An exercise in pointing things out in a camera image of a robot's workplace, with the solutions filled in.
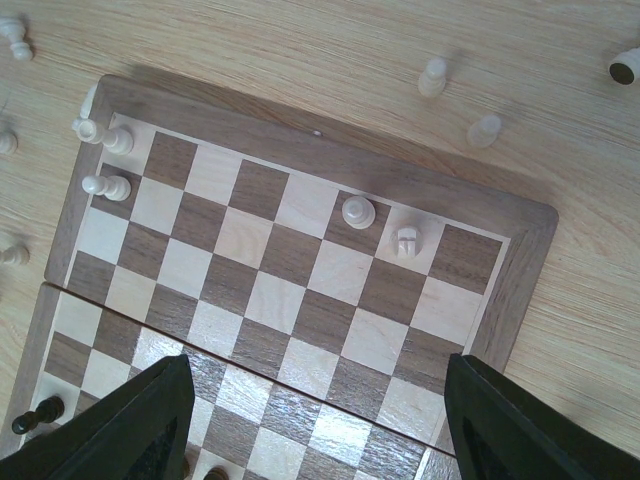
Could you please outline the white pawn beside board top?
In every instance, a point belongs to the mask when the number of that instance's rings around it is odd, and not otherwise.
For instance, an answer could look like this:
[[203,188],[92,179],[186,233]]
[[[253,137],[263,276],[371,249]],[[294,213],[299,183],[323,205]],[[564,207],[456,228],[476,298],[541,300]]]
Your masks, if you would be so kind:
[[502,121],[497,115],[486,115],[473,123],[466,135],[467,143],[474,148],[487,148],[497,139]]

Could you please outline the white piece pair one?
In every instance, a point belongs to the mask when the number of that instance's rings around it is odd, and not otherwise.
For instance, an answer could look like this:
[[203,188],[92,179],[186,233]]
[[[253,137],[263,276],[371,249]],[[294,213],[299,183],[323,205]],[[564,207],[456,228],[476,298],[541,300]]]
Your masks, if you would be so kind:
[[1,18],[1,35],[8,39],[13,57],[19,61],[30,61],[33,59],[33,51],[25,40],[26,27],[17,18]]
[[81,142],[100,144],[115,155],[127,155],[134,146],[133,135],[121,127],[105,128],[93,120],[78,117],[72,122],[72,129]]

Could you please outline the dark pieces back row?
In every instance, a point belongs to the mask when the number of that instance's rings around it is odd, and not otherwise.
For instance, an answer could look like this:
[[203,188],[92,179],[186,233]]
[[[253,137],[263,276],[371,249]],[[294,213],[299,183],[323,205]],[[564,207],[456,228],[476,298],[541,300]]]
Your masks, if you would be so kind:
[[16,417],[11,424],[12,432],[17,435],[25,435],[41,423],[49,424],[56,421],[64,412],[65,405],[59,396],[48,397],[42,400],[34,410]]

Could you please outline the white pawn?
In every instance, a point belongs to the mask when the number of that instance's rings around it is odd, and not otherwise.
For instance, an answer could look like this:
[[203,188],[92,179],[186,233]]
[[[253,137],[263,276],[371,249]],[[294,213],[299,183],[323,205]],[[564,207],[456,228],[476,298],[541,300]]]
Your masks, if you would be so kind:
[[392,233],[390,244],[398,259],[411,259],[420,254],[424,241],[421,231],[416,226],[403,225]]
[[29,262],[30,254],[24,245],[13,245],[0,253],[2,265],[25,265]]
[[497,139],[502,121],[497,115],[486,115],[473,123],[466,135],[467,143],[474,148],[487,148]]
[[90,195],[115,202],[125,201],[131,194],[131,184],[122,176],[89,175],[82,179],[81,186]]

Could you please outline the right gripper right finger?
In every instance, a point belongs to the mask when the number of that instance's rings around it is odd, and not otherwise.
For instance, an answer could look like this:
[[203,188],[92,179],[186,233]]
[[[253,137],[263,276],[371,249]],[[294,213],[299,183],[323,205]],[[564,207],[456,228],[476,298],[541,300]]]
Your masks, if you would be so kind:
[[472,355],[449,358],[445,407],[463,479],[637,479],[639,460]]

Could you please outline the white king chess piece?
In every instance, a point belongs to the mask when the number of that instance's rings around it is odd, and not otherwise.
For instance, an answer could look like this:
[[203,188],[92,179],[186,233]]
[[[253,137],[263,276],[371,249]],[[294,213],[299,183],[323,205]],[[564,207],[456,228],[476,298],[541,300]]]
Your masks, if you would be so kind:
[[640,77],[640,48],[616,55],[608,66],[611,78],[624,86],[632,85]]

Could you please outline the wooden chess board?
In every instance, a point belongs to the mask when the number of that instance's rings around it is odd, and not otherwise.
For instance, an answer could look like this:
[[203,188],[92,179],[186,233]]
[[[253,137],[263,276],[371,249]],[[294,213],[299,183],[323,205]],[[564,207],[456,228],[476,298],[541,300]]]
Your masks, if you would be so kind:
[[[98,82],[7,409],[62,422],[166,357],[195,390],[195,479],[456,479],[449,357],[503,370],[558,224],[548,205],[418,165],[426,151],[211,87]],[[122,202],[86,193],[122,176]],[[374,223],[343,219],[351,196]],[[390,237],[424,245],[398,259]]]

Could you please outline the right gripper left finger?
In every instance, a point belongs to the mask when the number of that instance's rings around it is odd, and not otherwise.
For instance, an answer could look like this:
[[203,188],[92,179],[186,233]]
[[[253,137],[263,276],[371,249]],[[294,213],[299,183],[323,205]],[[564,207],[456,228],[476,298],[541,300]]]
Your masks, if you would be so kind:
[[3,479],[184,479],[194,406],[188,356],[166,356],[1,460]]

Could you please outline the dark pieces front row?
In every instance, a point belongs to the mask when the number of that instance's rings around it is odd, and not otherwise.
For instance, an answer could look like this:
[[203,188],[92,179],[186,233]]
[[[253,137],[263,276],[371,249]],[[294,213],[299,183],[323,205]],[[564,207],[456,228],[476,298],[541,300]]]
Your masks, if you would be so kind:
[[[191,466],[187,458],[183,459],[182,476],[184,479],[191,476]],[[204,480],[229,480],[229,475],[223,467],[217,466],[207,472]]]

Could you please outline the dark pieces row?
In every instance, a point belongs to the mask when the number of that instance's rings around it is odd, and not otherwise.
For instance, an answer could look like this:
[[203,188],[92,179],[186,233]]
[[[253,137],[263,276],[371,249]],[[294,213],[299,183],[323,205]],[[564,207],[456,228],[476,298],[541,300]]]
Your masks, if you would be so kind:
[[[184,479],[191,476],[191,466],[187,458],[183,459],[182,476]],[[229,475],[223,467],[217,466],[207,472],[204,480],[229,480]]]
[[64,412],[65,405],[59,396],[48,397],[42,400],[34,410],[16,417],[11,424],[12,432],[17,435],[25,435],[41,423],[49,424],[56,421]]

